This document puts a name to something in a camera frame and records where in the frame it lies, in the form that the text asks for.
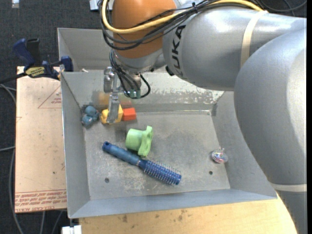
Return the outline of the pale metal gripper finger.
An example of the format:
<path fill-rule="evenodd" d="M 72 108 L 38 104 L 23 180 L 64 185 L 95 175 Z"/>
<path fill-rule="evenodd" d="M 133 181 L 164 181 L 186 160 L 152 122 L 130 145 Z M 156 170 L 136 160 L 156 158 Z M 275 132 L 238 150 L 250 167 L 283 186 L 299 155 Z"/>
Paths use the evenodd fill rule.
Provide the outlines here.
<path fill-rule="evenodd" d="M 110 94 L 109 97 L 109 104 L 108 104 L 108 116 L 107 116 L 107 123 L 114 123 L 115 115 L 114 115 L 114 99 L 113 95 Z"/>
<path fill-rule="evenodd" d="M 118 95 L 114 96 L 114 123 L 121 121 L 121 107 Z"/>

